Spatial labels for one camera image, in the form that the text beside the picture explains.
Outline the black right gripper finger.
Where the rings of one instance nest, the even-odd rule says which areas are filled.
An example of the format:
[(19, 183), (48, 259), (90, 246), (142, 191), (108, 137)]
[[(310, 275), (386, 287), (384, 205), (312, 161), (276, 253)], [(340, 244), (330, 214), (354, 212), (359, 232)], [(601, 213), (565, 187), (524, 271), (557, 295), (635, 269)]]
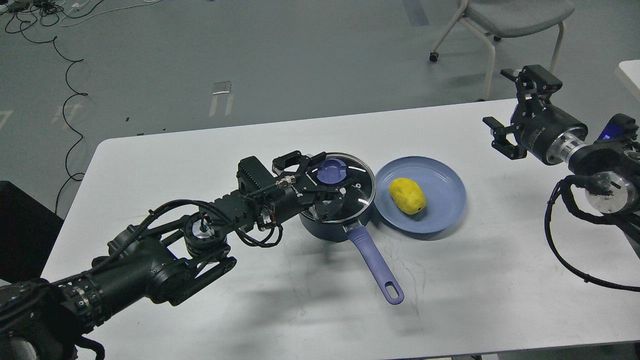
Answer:
[(514, 82), (517, 113), (541, 113), (552, 103), (551, 96), (560, 91), (563, 82), (540, 64), (530, 64), (522, 69), (505, 68), (500, 74)]
[(514, 145), (507, 138), (509, 134), (521, 134), (522, 129), (519, 124), (512, 124), (505, 127), (493, 116), (483, 117), (482, 122), (490, 128), (490, 132), (493, 136), (491, 146), (494, 150), (497, 150), (510, 160), (519, 160), (527, 156), (525, 146), (521, 145), (518, 141), (516, 142), (517, 144)]

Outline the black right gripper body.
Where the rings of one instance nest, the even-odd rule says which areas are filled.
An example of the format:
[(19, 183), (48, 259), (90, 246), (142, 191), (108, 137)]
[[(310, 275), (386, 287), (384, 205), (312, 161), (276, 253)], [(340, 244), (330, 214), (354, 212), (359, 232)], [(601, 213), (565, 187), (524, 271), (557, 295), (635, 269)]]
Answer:
[(515, 107), (512, 125), (518, 129), (514, 133), (516, 142), (535, 155), (546, 166), (555, 166), (560, 159), (559, 138), (569, 133), (584, 141), (588, 134), (587, 126), (555, 105), (547, 105), (544, 110), (534, 111), (531, 115), (523, 104)]

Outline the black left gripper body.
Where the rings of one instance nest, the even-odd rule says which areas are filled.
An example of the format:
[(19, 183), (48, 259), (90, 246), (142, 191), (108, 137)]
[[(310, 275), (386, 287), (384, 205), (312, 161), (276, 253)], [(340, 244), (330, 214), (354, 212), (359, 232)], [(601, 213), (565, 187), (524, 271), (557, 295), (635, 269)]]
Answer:
[(318, 187), (307, 177), (283, 177), (265, 187), (265, 201), (273, 223), (284, 223), (308, 210), (317, 200)]

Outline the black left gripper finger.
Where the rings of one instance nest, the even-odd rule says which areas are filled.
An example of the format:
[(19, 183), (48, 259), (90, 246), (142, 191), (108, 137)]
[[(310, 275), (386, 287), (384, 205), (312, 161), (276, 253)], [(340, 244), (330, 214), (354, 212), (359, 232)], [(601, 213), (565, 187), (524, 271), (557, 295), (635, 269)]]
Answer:
[(342, 187), (306, 186), (305, 194), (313, 196), (313, 203), (305, 210), (305, 218), (316, 223), (341, 223), (355, 218), (356, 190), (353, 182)]
[(290, 176), (295, 177), (297, 182), (307, 179), (311, 183), (317, 183), (313, 170), (318, 170), (319, 164), (326, 160), (327, 154), (327, 152), (320, 152), (315, 155), (305, 155), (299, 150), (294, 150), (274, 158), (272, 160), (274, 182), (280, 182)]

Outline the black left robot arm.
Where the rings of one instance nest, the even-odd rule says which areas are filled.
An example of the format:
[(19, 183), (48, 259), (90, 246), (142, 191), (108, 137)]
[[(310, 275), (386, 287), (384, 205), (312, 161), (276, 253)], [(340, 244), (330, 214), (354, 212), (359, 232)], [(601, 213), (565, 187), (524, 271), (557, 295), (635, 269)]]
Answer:
[(1, 358), (75, 360), (81, 347), (103, 360), (105, 347), (87, 338), (94, 328), (144, 297), (180, 305), (236, 266), (229, 234), (253, 248), (272, 248), (283, 222), (304, 211), (321, 219), (336, 214), (355, 184), (348, 167), (326, 152), (287, 153), (273, 160), (272, 170), (247, 157), (236, 178), (238, 188), (213, 202), (177, 199), (150, 210), (86, 271), (3, 285)]

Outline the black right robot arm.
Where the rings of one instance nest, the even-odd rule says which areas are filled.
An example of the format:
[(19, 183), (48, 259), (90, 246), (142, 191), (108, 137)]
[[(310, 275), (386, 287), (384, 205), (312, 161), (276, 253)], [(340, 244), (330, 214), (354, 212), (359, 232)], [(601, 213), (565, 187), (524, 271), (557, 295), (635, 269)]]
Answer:
[(562, 82), (539, 64), (502, 69), (514, 83), (517, 105), (505, 126), (492, 116), (492, 148), (510, 160), (532, 154), (546, 166), (565, 163), (570, 175), (553, 188), (544, 214), (547, 244), (560, 264), (586, 283), (608, 289), (639, 292), (637, 285), (622, 285), (587, 274), (560, 255), (553, 240), (553, 206), (562, 199), (574, 217), (591, 224), (615, 226), (639, 242), (640, 164), (639, 126), (625, 114), (615, 114), (599, 137), (586, 143), (587, 126), (551, 102)]

